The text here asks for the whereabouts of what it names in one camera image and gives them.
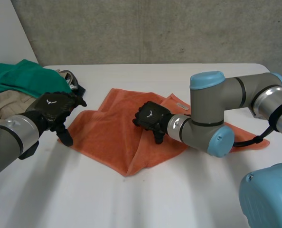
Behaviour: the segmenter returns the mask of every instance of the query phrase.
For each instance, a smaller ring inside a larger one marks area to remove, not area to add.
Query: towel
[[[165,135],[163,143],[157,145],[151,131],[132,123],[138,108],[147,101],[156,102],[173,114],[190,113],[190,106],[173,94],[164,98],[155,93],[112,89],[98,111],[81,112],[69,126],[74,140],[72,148],[123,176],[134,175],[143,168],[153,167],[184,152],[188,148],[185,144]],[[229,123],[226,125],[233,129],[237,141],[255,137]],[[259,150],[268,145],[269,141],[264,140],[248,147],[233,148],[232,152]]]
[[[58,72],[26,59],[15,65],[0,63],[0,93],[6,90],[20,91],[35,98],[44,93],[71,93]]]

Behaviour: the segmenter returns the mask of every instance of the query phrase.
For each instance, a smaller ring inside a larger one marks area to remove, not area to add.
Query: robotic arm
[[[216,157],[233,146],[260,143],[273,130],[282,134],[282,77],[264,73],[225,79],[222,72],[204,72],[190,79],[191,115],[172,114],[147,102],[135,115],[136,126],[151,130],[157,144],[164,134]],[[269,121],[269,128],[253,139],[235,142],[224,125],[224,111],[248,107],[254,117]],[[282,228],[282,164],[247,174],[239,200],[251,228]]]
[[[78,105],[86,103],[74,94],[44,94],[25,113],[6,119],[0,125],[0,172],[17,158],[33,155],[44,131],[55,131],[64,145],[71,146],[73,140],[64,122]]]
[[[190,79],[191,115],[171,114],[147,102],[135,115],[135,125],[152,130],[157,143],[163,135],[216,157],[227,155],[233,146],[260,143],[273,130],[282,133],[282,77],[278,74],[225,79],[222,72],[204,72]],[[232,129],[224,125],[224,111],[248,107],[254,117],[269,120],[270,127],[246,142],[234,142]]]

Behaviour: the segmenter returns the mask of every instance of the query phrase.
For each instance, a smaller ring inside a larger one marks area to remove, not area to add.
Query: beige cloth
[[[34,97],[18,91],[0,93],[0,123],[12,115],[25,112],[35,100]]]

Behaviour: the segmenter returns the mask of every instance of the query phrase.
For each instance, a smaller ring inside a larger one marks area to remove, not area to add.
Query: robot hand
[[[156,144],[161,144],[163,136],[167,133],[168,121],[164,121],[167,116],[173,116],[167,108],[148,101],[139,108],[135,114],[136,119],[133,119],[132,122],[147,131],[153,131]]]
[[[72,110],[79,105],[87,106],[83,98],[73,93],[43,94],[28,107],[23,115],[39,123],[37,127],[40,134],[46,130],[56,132],[64,145],[72,146],[73,139],[65,128],[64,122]]]

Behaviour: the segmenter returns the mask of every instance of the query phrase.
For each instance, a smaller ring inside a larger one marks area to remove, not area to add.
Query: table
[[[258,64],[143,64],[48,66],[72,71],[86,89],[86,109],[96,110],[108,91],[121,88],[174,93],[189,103],[191,75],[212,70],[226,77],[259,74]],[[67,126],[85,108],[68,118]],[[225,120],[254,134],[267,121],[247,109]],[[238,199],[247,173],[282,162],[282,135],[261,151],[220,159],[194,149],[131,177],[56,142],[47,132],[34,156],[0,173],[0,228],[247,228]]]

